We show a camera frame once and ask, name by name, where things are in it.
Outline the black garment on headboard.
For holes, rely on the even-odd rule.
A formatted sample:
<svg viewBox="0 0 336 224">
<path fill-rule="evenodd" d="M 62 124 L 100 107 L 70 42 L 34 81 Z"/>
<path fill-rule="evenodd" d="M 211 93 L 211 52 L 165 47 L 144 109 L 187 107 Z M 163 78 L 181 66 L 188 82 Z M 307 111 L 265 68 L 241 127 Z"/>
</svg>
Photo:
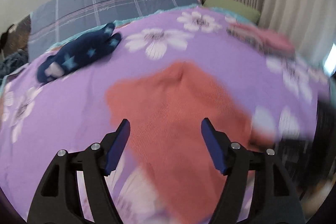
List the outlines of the black garment on headboard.
<svg viewBox="0 0 336 224">
<path fill-rule="evenodd" d="M 0 38 L 0 50 L 1 51 L 4 49 L 7 43 L 10 31 L 12 31 L 16 26 L 17 26 L 16 24 L 12 24 L 11 26 L 9 26 L 6 32 L 1 34 L 1 38 Z"/>
</svg>

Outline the teal fuzzy blanket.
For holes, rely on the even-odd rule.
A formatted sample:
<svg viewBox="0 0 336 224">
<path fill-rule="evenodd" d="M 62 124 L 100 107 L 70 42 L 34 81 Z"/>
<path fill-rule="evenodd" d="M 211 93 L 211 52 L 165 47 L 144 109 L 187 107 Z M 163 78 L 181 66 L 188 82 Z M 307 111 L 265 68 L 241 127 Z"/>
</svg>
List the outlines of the teal fuzzy blanket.
<svg viewBox="0 0 336 224">
<path fill-rule="evenodd" d="M 7 56 L 4 61 L 1 62 L 0 66 L 0 78 L 1 81 L 5 76 L 13 73 L 16 69 L 20 68 L 22 65 L 25 65 L 29 60 L 29 55 L 24 50 L 18 50 L 15 53 Z"/>
</svg>

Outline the purple floral bed sheet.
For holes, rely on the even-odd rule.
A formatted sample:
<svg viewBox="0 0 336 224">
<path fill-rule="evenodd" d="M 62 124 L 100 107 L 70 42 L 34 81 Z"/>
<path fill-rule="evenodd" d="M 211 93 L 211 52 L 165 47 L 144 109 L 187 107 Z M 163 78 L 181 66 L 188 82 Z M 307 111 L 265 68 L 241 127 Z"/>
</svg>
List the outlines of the purple floral bed sheet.
<svg viewBox="0 0 336 224">
<path fill-rule="evenodd" d="M 281 137 L 312 138 L 318 96 L 329 79 L 297 57 L 266 56 L 227 33 L 231 16 L 193 7 L 153 14 L 118 29 L 111 55 L 49 84 L 37 82 L 41 55 L 5 87 L 1 125 L 1 188 L 26 218 L 50 161 L 60 149 L 81 151 L 114 131 L 106 91 L 122 80 L 188 62 L 211 75 L 253 127 Z M 126 223 L 180 223 L 126 146 L 106 180 Z"/>
</svg>

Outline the blue plaid pillow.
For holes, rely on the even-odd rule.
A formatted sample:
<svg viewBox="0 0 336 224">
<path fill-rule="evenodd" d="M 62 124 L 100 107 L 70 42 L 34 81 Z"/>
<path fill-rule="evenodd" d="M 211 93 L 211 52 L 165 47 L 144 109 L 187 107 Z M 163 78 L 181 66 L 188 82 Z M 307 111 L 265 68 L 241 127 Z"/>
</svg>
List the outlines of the blue plaid pillow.
<svg viewBox="0 0 336 224">
<path fill-rule="evenodd" d="M 197 3 L 198 0 L 51 0 L 30 14 L 29 61 L 55 43 L 91 28 Z"/>
</svg>

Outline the navy star-patterned folded garment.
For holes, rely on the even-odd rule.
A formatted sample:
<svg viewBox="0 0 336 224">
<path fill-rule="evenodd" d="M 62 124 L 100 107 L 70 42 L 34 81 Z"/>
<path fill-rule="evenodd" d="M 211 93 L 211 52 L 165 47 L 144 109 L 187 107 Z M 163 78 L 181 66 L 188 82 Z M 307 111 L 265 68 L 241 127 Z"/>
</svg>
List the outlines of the navy star-patterned folded garment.
<svg viewBox="0 0 336 224">
<path fill-rule="evenodd" d="M 114 29 L 114 23 L 108 23 L 65 44 L 39 65 L 37 80 L 46 84 L 112 54 L 122 40 Z"/>
</svg>

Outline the green pillow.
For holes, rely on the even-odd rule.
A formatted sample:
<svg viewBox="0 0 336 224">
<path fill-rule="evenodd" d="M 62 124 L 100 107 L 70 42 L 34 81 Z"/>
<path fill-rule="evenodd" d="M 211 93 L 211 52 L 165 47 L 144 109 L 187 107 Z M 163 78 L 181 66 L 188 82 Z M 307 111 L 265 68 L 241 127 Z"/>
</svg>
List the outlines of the green pillow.
<svg viewBox="0 0 336 224">
<path fill-rule="evenodd" d="M 261 16 L 256 9 L 235 0 L 205 0 L 203 6 L 234 12 L 255 24 L 259 22 Z"/>
</svg>

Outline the coral pink long-sleeve shirt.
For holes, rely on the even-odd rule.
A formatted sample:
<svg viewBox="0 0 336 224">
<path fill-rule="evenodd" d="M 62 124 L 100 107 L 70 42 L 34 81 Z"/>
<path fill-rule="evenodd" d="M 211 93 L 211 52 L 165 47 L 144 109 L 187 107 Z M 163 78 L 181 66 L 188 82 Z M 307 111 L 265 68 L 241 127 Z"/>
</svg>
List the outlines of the coral pink long-sleeve shirt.
<svg viewBox="0 0 336 224">
<path fill-rule="evenodd" d="M 154 75 L 119 81 L 105 98 L 112 123 L 130 121 L 127 145 L 180 223 L 209 217 L 226 181 L 203 140 L 203 119 L 248 148 L 274 141 L 274 132 L 253 127 L 224 87 L 192 63 L 176 62 Z"/>
</svg>

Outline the stack of folded clothes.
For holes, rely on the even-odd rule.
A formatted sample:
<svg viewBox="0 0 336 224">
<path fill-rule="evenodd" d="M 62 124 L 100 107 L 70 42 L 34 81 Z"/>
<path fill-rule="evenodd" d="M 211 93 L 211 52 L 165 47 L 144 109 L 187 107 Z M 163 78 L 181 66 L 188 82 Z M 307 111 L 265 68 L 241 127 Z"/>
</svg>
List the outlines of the stack of folded clothes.
<svg viewBox="0 0 336 224">
<path fill-rule="evenodd" d="M 275 31 L 258 28 L 251 24 L 230 23 L 227 33 L 245 42 L 265 55 L 275 55 L 292 59 L 295 57 L 293 44 Z"/>
</svg>

